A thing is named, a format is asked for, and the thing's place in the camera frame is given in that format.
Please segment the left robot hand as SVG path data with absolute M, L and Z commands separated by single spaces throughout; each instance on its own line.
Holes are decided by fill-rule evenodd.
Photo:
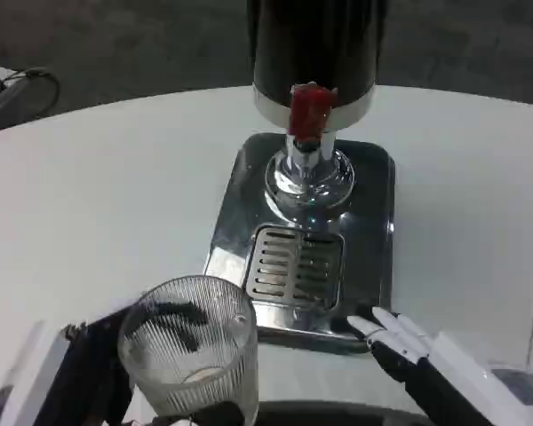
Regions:
M 203 347 L 193 302 L 131 300 L 97 319 L 30 330 L 0 385 L 0 425 L 120 425 L 135 389 L 163 398 Z

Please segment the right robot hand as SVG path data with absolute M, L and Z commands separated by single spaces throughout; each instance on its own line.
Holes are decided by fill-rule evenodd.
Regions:
M 378 306 L 347 323 L 436 425 L 533 425 L 533 373 Z

